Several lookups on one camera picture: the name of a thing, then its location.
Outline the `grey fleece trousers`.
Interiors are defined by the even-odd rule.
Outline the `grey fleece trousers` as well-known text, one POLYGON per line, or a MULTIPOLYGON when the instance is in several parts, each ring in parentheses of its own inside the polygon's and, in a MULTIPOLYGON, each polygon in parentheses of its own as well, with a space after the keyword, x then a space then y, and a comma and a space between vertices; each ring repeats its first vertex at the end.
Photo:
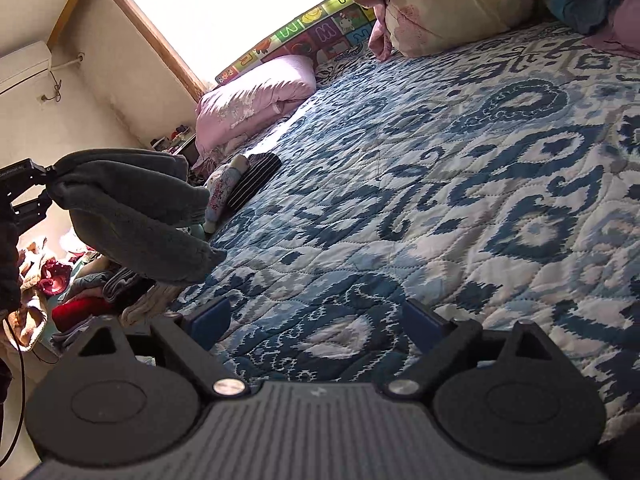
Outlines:
POLYGON ((70 215, 77 236, 137 274, 166 284, 198 284, 226 258, 187 233, 201 224, 206 188, 186 180, 180 155, 97 148, 68 154, 51 166, 52 200, 70 215))

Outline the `red fabric bundle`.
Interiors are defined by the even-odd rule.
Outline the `red fabric bundle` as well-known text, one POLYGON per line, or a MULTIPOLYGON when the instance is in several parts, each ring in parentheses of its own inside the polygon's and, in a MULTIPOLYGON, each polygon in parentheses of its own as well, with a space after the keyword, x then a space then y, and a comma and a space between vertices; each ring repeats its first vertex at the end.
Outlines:
POLYGON ((37 284, 44 296, 52 297, 62 294, 70 284, 73 268, 55 258, 45 261, 40 268, 40 280, 37 284))

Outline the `white air conditioner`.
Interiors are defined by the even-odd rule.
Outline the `white air conditioner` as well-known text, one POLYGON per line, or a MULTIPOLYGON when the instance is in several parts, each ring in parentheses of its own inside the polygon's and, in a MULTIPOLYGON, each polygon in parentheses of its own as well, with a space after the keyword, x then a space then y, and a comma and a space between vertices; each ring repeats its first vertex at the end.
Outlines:
POLYGON ((0 58, 0 93, 6 93, 51 68, 51 51, 43 41, 11 52, 0 58))

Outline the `red folded garment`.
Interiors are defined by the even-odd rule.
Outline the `red folded garment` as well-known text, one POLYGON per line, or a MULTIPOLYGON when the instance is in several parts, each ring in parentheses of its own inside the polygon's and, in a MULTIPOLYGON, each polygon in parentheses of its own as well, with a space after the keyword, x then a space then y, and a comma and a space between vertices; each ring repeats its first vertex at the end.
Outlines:
POLYGON ((59 304, 52 310, 52 320, 59 332, 66 332, 90 316, 99 316, 111 311, 112 305, 102 297, 75 297, 59 304))

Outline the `floral white pink garment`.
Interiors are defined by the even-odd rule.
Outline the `floral white pink garment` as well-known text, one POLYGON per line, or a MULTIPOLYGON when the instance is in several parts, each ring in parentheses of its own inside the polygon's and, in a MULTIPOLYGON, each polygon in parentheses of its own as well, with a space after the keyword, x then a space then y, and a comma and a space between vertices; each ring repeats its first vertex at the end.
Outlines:
POLYGON ((205 209, 203 229, 206 234, 213 234, 235 185, 248 170, 250 163, 244 155, 236 155, 228 165, 215 170, 206 181, 209 199, 205 209))

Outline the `blue white patterned quilt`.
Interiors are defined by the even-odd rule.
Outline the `blue white patterned quilt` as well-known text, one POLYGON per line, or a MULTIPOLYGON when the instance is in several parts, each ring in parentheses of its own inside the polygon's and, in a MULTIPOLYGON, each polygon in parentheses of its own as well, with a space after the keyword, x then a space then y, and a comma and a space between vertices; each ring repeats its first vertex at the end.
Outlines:
POLYGON ((366 382, 418 352, 408 299, 537 323, 639 420, 639 63, 544 23, 431 58, 365 58, 262 141, 274 178, 174 310, 231 304, 247 379, 366 382))

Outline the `black striped folded garment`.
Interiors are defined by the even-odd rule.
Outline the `black striped folded garment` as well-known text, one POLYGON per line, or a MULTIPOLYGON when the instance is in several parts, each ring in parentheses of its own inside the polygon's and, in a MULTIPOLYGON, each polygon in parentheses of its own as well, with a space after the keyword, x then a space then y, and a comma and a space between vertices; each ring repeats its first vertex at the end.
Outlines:
POLYGON ((224 205, 222 218, 230 218, 240 211, 276 175, 281 166, 282 160, 276 154, 251 154, 246 173, 234 186, 224 205))

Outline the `pink folded duvet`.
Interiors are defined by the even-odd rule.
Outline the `pink folded duvet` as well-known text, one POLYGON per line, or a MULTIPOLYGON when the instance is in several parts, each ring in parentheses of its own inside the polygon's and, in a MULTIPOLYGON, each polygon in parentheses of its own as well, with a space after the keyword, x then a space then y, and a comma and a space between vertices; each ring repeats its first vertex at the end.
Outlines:
POLYGON ((311 59, 285 55, 207 92, 195 111, 198 154, 207 157, 241 136, 256 136, 293 113, 316 91, 311 59))

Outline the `colourful alphabet foam mat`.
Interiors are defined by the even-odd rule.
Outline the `colourful alphabet foam mat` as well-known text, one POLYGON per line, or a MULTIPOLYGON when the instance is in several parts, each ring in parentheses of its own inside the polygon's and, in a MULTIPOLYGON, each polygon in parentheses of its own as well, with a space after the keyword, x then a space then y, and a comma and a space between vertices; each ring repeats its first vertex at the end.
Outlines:
POLYGON ((374 11, 354 0, 324 0, 255 44, 215 78, 223 86, 283 55, 310 58, 324 64, 352 47, 366 44, 375 22, 374 11))

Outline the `purple sheet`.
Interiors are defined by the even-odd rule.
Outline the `purple sheet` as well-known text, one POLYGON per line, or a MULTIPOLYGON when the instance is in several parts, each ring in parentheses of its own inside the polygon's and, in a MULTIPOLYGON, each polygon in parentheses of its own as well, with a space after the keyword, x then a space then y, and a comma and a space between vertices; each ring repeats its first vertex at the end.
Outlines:
POLYGON ((585 43, 593 49, 626 58, 639 57, 639 0, 624 0, 606 25, 585 43))

